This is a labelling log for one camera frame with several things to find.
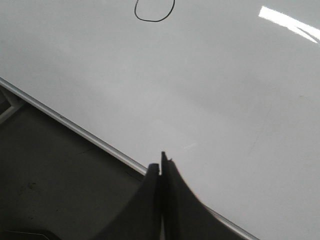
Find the black robot base with dial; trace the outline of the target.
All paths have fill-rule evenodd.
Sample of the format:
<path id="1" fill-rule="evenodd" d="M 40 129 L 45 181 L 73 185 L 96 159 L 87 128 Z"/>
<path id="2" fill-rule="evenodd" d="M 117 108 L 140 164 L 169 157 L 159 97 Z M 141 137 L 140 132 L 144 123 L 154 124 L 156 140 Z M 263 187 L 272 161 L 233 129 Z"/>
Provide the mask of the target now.
<path id="1" fill-rule="evenodd" d="M 0 231 L 1 240 L 59 240 L 50 231 L 40 229 L 5 229 Z"/>

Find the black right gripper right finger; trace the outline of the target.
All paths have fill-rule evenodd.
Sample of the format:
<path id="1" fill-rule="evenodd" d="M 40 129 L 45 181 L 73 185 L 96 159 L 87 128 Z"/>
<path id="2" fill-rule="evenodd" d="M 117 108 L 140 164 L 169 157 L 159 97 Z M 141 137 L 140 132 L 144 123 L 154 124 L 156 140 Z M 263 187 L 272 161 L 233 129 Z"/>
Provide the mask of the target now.
<path id="1" fill-rule="evenodd" d="M 161 153 L 161 193 L 166 240 L 254 240 L 255 237 L 207 209 L 188 187 L 176 164 Z"/>

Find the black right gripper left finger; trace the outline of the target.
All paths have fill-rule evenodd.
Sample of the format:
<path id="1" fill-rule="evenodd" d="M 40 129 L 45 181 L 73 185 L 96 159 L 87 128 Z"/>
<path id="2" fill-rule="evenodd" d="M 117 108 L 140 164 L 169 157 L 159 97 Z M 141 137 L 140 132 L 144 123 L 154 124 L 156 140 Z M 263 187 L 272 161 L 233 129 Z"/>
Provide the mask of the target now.
<path id="1" fill-rule="evenodd" d="M 134 196 L 94 239 L 159 240 L 161 226 L 159 165 L 152 163 Z"/>

